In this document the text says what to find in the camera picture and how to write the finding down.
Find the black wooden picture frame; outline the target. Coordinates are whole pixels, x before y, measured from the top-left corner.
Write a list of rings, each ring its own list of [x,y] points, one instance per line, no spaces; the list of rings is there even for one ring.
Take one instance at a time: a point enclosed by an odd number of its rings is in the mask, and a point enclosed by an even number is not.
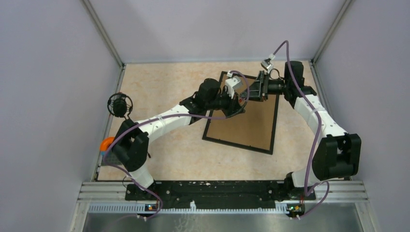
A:
[[[264,102],[249,101],[243,114],[224,120],[209,119],[202,139],[272,155],[279,99],[279,95],[270,95]]]

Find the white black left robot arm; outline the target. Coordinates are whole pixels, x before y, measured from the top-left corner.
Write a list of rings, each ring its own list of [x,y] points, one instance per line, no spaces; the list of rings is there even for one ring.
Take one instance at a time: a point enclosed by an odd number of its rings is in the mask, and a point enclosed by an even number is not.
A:
[[[145,120],[126,119],[121,124],[108,150],[124,166],[126,175],[138,184],[136,192],[142,199],[149,200],[155,194],[154,179],[146,165],[149,145],[177,128],[209,119],[208,111],[221,110],[223,119],[242,113],[237,90],[243,84],[238,77],[231,77],[222,87],[219,81],[208,78],[192,96],[170,110]]]

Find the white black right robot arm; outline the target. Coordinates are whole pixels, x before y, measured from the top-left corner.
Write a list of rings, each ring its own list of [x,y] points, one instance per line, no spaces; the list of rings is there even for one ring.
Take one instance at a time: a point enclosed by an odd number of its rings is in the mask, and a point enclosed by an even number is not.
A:
[[[305,120],[314,133],[314,142],[306,168],[290,172],[283,183],[283,192],[289,199],[301,194],[309,195],[325,181],[351,177],[358,173],[361,138],[339,126],[323,107],[316,91],[305,85],[304,65],[300,61],[287,61],[284,76],[271,79],[272,64],[261,63],[264,68],[249,89],[240,97],[262,102],[268,95],[283,95],[291,107]]]

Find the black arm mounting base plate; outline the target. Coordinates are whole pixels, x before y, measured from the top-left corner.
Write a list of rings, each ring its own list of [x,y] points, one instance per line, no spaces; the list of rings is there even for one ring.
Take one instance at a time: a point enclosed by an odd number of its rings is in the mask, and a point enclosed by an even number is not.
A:
[[[304,188],[291,181],[155,181],[153,194],[127,185],[125,200],[163,202],[164,209],[183,209],[194,202],[198,209],[273,209],[276,202],[300,200]]]

